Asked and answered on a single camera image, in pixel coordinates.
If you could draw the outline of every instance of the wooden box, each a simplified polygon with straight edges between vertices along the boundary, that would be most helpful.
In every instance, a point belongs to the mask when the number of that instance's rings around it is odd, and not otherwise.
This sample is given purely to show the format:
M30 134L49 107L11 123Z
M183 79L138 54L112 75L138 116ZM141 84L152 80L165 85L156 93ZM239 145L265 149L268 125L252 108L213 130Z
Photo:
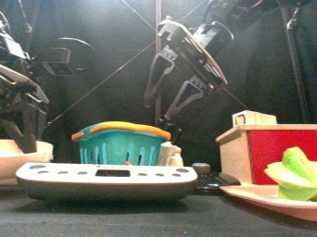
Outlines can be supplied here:
M223 172L243 183L276 184L264 170L283 160L291 147L299 146L310 160L317 161L317 125L240 125L216 141L221 145Z

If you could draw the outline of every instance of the white scale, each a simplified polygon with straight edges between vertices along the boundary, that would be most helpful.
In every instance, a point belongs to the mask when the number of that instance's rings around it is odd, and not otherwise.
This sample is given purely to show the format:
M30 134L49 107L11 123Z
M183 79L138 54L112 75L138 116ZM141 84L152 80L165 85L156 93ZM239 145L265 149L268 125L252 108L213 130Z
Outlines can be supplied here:
M192 194L192 167L26 163L21 188L41 200L177 200Z

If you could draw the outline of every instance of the metal rod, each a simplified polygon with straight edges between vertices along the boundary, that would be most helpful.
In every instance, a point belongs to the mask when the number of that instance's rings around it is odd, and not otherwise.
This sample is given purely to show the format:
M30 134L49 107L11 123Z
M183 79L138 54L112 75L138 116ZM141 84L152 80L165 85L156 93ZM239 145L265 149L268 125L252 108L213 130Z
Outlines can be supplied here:
M251 110L245 103L239 99L237 96L235 96L235 94L227 88L224 88L224 91L236 99L236 101L243 105L247 110Z
M157 54L163 50L161 38L158 37L158 33L160 33L158 26L161 22L163 22L163 2L161 0L157 0ZM160 119L161 119L161 110L163 110L163 99L160 95L156 101L156 125L157 126L160 124Z
M290 52L291 52L291 58L292 58L292 71L294 71L294 76L295 76L295 84L296 84L299 104L300 104L300 109L302 109L302 117L303 117L303 122L306 124L310 124L310 107L308 107L304 81L303 81L303 73L300 69L300 61L299 61L299 55L298 55L298 49L296 49L295 33L294 33L294 29L290 29L288 27L292 17L291 17L291 13L287 7L282 7L282 15L283 15L283 21L286 25L286 34L287 34L287 40L288 40L288 46L290 46Z
M33 13L30 16L30 24L33 26L33 32L29 35L27 43L26 43L26 51L29 52L31 49L33 45L33 40L34 40L34 32L38 24L38 17L39 17L39 12L42 8L42 0L35 1L35 6L33 8Z
M140 18L142 19L142 21L153 28L153 30L156 30L156 28L153 27L153 25L150 24L150 22L145 19L145 17L142 16L142 14L138 13L138 11L134 9L134 7L126 2L126 0L122 0L124 3L128 5L128 7L133 10L133 12L140 16Z
M205 3L208 2L208 0L204 0L197 7L183 17L181 20L184 20Z
M134 55L128 61L126 63L96 85L96 87L72 104L72 106L47 123L47 127L50 127L60 118L62 118L65 116L65 114L69 112L69 110L72 110L80 102L82 102L84 99L86 99L86 97L89 97L89 95L102 86L102 84L109 81L114 75L117 75L117 73L141 56L141 54L156 44L156 42L150 43L142 50L141 52Z

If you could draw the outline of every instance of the black table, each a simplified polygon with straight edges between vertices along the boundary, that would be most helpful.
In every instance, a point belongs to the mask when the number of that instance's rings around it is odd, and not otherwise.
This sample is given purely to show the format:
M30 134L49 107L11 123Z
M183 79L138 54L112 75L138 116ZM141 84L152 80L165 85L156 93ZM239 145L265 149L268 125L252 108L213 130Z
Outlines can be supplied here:
M317 236L317 222L228 195L176 202L53 202L0 187L0 236Z

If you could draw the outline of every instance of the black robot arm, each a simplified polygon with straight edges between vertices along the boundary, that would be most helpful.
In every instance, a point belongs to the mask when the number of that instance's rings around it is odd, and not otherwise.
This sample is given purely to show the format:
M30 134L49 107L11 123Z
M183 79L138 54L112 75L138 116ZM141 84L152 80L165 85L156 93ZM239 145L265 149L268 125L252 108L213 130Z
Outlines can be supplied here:
M0 65L0 127L25 153L37 152L47 104L42 87L26 75Z
M183 74L187 80L165 114L167 119L177 117L189 109L192 102L213 90L223 90L228 81L213 57L235 40L236 32L247 29L264 13L282 6L299 8L308 3L310 0L211 0L204 23L195 30L168 17L158 25L158 37L167 46L153 61L145 106L156 103L167 89L168 76L181 64L188 65L191 72Z

